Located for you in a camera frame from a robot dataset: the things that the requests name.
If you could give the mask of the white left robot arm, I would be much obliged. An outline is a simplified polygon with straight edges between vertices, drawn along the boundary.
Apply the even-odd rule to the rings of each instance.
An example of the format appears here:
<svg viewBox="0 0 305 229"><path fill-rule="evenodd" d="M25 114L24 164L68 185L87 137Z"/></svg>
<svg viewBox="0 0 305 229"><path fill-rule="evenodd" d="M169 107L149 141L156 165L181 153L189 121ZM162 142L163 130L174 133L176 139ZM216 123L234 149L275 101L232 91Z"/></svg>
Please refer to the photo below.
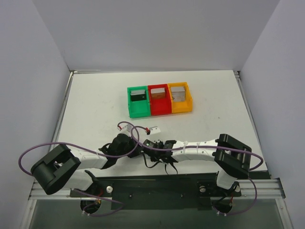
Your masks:
<svg viewBox="0 0 305 229"><path fill-rule="evenodd" d="M85 170L108 169L124 156L135 157L140 145L126 134L118 134L111 143L96 152L72 150L61 143L36 162L30 169L47 195L62 188L77 188L91 197L98 191L98 184Z"/></svg>

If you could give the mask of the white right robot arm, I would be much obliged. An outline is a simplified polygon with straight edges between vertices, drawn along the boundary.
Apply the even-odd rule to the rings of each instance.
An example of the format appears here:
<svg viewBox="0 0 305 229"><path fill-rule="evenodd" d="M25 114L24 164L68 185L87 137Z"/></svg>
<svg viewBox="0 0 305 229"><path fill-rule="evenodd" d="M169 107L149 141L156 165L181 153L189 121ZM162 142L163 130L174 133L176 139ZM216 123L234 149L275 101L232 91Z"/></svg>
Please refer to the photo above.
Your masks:
<svg viewBox="0 0 305 229"><path fill-rule="evenodd" d="M147 139L142 151L153 161L170 165L191 160L215 162L221 168L213 182L213 190L218 195L228 192L236 180L249 177L252 149L228 134L204 142L155 143Z"/></svg>

